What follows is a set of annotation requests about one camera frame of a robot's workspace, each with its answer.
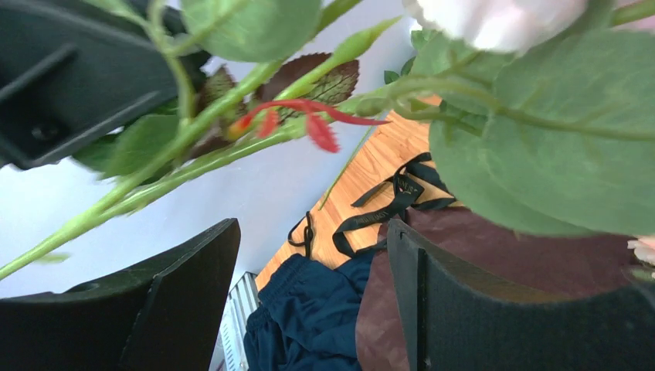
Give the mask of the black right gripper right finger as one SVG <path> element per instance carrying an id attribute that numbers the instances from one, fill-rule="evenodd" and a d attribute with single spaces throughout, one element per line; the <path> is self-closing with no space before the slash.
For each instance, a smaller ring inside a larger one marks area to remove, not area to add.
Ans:
<path id="1" fill-rule="evenodd" d="M 401 220 L 387 247 L 411 370 L 652 370 L 652 270 L 567 299 L 515 284 L 431 243 Z"/>

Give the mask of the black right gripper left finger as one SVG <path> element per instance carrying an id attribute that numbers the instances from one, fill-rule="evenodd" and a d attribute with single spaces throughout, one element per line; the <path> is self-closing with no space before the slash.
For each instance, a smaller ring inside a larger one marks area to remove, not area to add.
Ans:
<path id="1" fill-rule="evenodd" d="M 1 301 L 3 370 L 207 370 L 239 251 L 236 219 L 60 294 Z"/>

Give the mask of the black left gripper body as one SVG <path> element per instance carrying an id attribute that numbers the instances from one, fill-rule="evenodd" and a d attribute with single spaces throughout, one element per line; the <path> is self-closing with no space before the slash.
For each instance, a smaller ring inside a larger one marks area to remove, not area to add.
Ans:
<path id="1" fill-rule="evenodd" d="M 1 3 L 1 163 L 58 162 L 177 97 L 137 24 L 85 1 Z"/>

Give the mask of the dark red wrapping paper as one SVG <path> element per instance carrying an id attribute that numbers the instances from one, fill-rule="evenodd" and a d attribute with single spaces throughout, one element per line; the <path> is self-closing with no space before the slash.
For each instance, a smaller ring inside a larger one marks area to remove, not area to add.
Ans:
<path id="1" fill-rule="evenodd" d="M 463 208 L 413 212 L 404 223 L 498 277 L 572 300 L 627 286 L 624 269 L 639 266 L 622 236 L 518 237 Z M 388 247 L 372 265 L 356 325 L 356 349 L 365 370 L 411 370 Z"/>

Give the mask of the pink fake rose stem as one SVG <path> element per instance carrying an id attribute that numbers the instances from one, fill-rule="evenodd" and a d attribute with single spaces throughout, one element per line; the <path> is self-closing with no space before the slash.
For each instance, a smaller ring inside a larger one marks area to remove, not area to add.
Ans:
<path id="1" fill-rule="evenodd" d="M 449 186 L 485 218 L 546 236 L 654 233 L 654 36 L 626 24 L 652 1 L 409 1 L 428 32 L 413 70 L 387 87 L 329 106 L 309 97 L 338 65 L 365 53 L 394 24 L 345 39 L 327 61 L 236 119 L 230 145 L 182 164 L 213 122 L 354 7 L 352 1 L 188 1 L 190 34 L 164 28 L 163 1 L 138 15 L 125 1 L 94 1 L 102 15 L 141 27 L 179 92 L 176 116 L 146 115 L 111 153 L 115 187 L 87 211 L 1 269 L 8 277 L 116 216 L 181 184 L 296 138 L 339 145 L 331 122 L 375 126 L 380 112 L 442 128 L 459 169 L 481 165 L 481 185 Z"/>

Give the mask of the pink fake flower bouquet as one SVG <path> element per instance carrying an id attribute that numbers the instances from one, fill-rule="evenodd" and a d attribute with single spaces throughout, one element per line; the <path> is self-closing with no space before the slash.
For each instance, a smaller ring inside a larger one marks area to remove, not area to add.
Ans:
<path id="1" fill-rule="evenodd" d="M 654 281 L 654 236 L 635 237 L 627 242 L 627 248 L 648 273 L 642 273 L 648 281 Z"/>

